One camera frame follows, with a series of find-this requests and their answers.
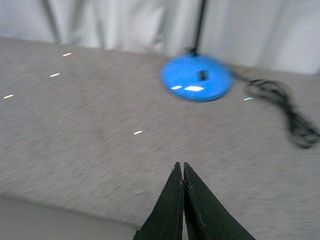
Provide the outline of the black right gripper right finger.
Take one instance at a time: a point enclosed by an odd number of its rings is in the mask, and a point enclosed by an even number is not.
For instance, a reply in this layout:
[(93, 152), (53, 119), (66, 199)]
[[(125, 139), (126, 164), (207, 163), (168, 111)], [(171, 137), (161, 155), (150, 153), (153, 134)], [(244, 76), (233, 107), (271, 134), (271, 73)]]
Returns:
[(193, 168), (184, 163), (184, 215), (190, 240), (253, 240)]

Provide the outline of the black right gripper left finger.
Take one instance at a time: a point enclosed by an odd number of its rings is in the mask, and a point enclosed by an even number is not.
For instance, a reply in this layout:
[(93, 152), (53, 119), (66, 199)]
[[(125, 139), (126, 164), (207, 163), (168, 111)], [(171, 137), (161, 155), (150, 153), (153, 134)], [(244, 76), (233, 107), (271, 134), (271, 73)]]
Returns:
[(183, 233), (185, 183), (176, 162), (155, 206), (135, 240), (181, 240)]

